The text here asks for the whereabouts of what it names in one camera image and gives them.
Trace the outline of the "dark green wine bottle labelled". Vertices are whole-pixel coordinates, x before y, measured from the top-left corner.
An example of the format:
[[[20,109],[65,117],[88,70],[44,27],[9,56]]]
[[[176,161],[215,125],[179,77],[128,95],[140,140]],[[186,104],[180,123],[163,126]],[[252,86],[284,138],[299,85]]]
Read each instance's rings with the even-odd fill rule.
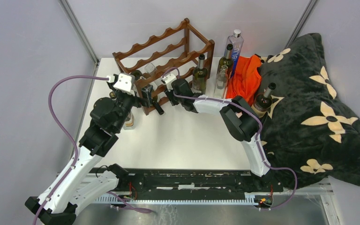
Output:
[[[146,78],[143,76],[143,74],[140,70],[135,70],[135,71],[131,72],[130,74],[135,76],[136,81],[146,80]],[[154,82],[151,82],[150,84],[153,86],[153,92],[154,92],[157,88],[157,85]],[[152,106],[157,110],[159,115],[162,115],[165,113],[164,110],[162,109],[162,107],[158,103],[158,96],[153,97]]]

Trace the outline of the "tall clear glass bottle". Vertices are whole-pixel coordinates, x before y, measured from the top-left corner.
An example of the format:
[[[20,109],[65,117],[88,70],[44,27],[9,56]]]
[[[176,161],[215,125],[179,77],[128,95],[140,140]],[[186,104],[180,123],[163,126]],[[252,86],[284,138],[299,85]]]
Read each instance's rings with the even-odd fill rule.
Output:
[[[145,72],[150,75],[150,77],[154,76],[156,74],[157,68],[153,63],[148,63],[144,67]],[[154,83],[159,86],[161,85],[161,82],[159,80],[155,80]]]

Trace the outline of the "small clear glass bottle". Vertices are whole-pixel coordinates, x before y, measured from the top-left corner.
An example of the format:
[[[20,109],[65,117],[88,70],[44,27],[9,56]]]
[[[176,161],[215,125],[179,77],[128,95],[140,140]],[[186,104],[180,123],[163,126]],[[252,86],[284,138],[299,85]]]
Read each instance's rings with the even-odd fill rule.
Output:
[[[216,75],[216,82],[213,96],[215,98],[224,98],[225,90],[228,82],[227,74],[228,66],[223,65],[220,67],[219,72]]]

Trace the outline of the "dark wine bottle silver neck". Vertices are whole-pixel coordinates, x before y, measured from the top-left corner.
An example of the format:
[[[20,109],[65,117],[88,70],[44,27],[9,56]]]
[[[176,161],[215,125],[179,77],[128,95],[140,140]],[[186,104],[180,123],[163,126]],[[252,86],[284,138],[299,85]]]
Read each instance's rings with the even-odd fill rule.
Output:
[[[221,57],[218,62],[217,73],[221,71],[222,66],[227,66],[228,67],[227,74],[228,76],[231,76],[231,72],[234,65],[232,59],[232,51],[233,51],[233,44],[227,44],[224,56]]]

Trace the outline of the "blue square glass bottle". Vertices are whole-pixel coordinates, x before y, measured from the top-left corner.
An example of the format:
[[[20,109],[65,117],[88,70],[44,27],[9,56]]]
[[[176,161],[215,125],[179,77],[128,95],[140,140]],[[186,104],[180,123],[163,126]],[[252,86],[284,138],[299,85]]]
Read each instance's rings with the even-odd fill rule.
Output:
[[[232,67],[232,72],[231,72],[231,78],[234,76],[235,74],[235,69],[240,57],[240,52],[242,49],[242,45],[243,45],[244,39],[241,36],[241,30],[239,29],[235,29],[233,31],[233,34],[227,37],[227,41],[226,44],[232,44],[233,45],[233,49],[232,49],[232,54],[231,54],[231,58],[233,60],[233,67]]]

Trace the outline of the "dark wine bottle brown label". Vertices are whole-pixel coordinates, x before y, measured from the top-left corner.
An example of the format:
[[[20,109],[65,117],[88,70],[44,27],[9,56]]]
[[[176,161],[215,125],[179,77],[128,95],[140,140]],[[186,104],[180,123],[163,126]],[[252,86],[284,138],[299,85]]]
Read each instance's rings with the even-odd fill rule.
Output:
[[[271,82],[263,93],[260,93],[255,97],[251,108],[259,118],[262,118],[267,112],[267,110],[271,107],[271,95],[275,89],[276,84],[274,82]]]

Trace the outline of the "clear square bottle black cap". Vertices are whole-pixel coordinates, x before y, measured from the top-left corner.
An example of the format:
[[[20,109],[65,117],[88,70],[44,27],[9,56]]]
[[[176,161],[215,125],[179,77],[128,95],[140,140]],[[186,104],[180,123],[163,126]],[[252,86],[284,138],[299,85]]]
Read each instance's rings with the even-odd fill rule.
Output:
[[[128,116],[125,119],[123,129],[124,130],[131,130],[135,128],[135,118],[132,112],[128,114]]]

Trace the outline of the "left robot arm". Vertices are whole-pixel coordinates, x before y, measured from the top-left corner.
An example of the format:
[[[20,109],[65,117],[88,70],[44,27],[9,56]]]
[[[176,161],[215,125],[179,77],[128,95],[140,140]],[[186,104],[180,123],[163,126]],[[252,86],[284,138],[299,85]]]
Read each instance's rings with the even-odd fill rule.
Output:
[[[89,128],[79,141],[71,160],[48,189],[38,197],[29,197],[26,207],[45,225],[71,225],[89,204],[103,194],[131,188],[134,177],[118,164],[108,168],[92,182],[79,187],[90,170],[101,161],[118,140],[132,107],[141,107],[133,86],[109,83],[116,99],[104,97],[95,102]]]

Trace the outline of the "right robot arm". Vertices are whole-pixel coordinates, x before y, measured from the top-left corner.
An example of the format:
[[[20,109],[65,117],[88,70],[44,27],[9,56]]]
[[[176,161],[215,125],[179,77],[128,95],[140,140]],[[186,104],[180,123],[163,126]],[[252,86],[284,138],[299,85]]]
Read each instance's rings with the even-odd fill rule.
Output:
[[[253,188],[264,191],[271,185],[267,175],[271,165],[260,138],[262,124],[243,97],[219,99],[193,93],[185,79],[168,78],[163,83],[171,104],[181,104],[186,111],[193,113],[221,116],[230,135],[244,148],[250,170],[255,175],[252,178]]]

